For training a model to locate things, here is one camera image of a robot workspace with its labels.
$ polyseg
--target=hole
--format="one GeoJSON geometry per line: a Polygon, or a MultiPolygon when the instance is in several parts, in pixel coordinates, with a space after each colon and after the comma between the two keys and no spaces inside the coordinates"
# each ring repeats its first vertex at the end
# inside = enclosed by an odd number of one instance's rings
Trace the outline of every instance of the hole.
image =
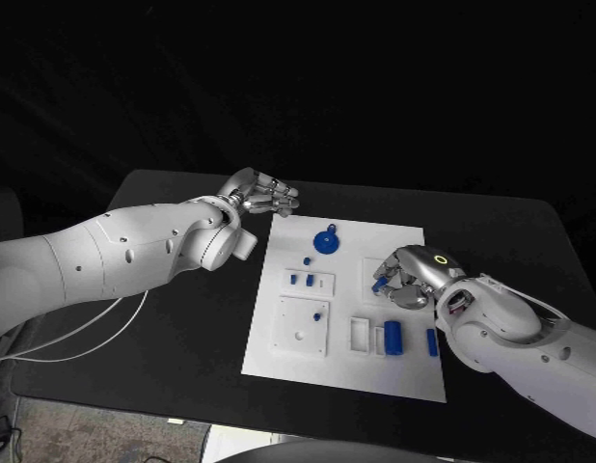
{"type": "Polygon", "coordinates": [[[565,347],[561,351],[560,351],[560,360],[567,360],[570,358],[570,356],[573,355],[573,349],[570,347],[565,347]]]}

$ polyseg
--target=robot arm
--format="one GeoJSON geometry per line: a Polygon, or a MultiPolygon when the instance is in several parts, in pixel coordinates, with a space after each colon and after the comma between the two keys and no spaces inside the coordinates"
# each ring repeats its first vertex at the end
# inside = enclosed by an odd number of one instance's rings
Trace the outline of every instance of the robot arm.
{"type": "Polygon", "coordinates": [[[299,191],[244,169],[217,196],[106,212],[64,231],[0,243],[0,336],[80,302],[139,294],[185,270],[247,259],[257,238],[240,217],[299,206],[299,191]]]}
{"type": "Polygon", "coordinates": [[[465,364],[495,372],[528,401],[596,437],[596,331],[489,276],[467,278],[457,261],[426,246],[400,248],[375,278],[377,293],[405,309],[434,298],[437,327],[465,364]],[[407,277],[394,288],[385,283],[398,272],[407,277]],[[554,315],[537,315],[521,296],[554,315]]]}

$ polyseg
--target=blue small part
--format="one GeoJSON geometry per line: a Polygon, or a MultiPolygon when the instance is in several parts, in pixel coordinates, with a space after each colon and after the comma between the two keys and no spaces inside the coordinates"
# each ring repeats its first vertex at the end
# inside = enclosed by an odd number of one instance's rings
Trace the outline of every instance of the blue small part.
{"type": "Polygon", "coordinates": [[[381,277],[378,279],[378,282],[375,283],[375,285],[372,286],[372,292],[378,292],[378,289],[388,284],[388,279],[385,277],[381,277]]]}
{"type": "Polygon", "coordinates": [[[426,330],[427,335],[427,351],[430,352],[430,357],[437,357],[440,354],[437,352],[437,338],[434,336],[434,330],[426,330]]]}
{"type": "Polygon", "coordinates": [[[335,224],[329,225],[326,231],[319,231],[315,236],[315,249],[320,254],[332,254],[339,247],[335,224]]]}
{"type": "Polygon", "coordinates": [[[384,321],[385,355],[403,355],[403,330],[400,321],[384,321]]]}

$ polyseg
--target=blue rectangular piece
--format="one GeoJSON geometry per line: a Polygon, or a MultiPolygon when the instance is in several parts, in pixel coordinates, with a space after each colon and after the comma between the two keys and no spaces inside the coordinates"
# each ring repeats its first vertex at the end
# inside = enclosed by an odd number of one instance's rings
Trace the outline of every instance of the blue rectangular piece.
{"type": "Polygon", "coordinates": [[[384,321],[385,355],[403,355],[403,330],[400,321],[384,321]]]}
{"type": "Polygon", "coordinates": [[[437,352],[437,337],[434,335],[434,330],[426,330],[427,335],[427,351],[430,352],[430,357],[437,357],[440,354],[437,352]]]}

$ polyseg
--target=blue round knob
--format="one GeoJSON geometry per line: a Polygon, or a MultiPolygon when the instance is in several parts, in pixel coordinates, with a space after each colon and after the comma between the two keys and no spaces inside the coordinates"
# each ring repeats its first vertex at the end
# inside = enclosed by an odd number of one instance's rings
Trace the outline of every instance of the blue round knob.
{"type": "Polygon", "coordinates": [[[335,224],[329,225],[326,231],[319,231],[315,236],[315,249],[320,254],[332,254],[339,247],[335,224]]]}

